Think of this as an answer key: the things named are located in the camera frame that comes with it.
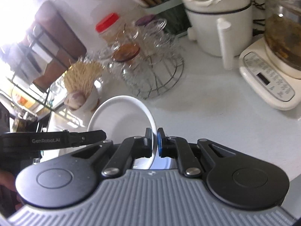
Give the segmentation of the person's left hand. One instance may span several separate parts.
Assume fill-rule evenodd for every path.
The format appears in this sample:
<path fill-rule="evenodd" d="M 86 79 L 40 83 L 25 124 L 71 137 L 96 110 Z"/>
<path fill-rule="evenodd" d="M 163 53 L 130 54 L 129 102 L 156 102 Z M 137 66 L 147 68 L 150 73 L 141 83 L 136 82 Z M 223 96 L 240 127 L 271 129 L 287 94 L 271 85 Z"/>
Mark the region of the person's left hand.
<path fill-rule="evenodd" d="M 10 191 L 17 192 L 15 186 L 15 177 L 8 171 L 1 170 L 0 174 L 0 184 Z"/>

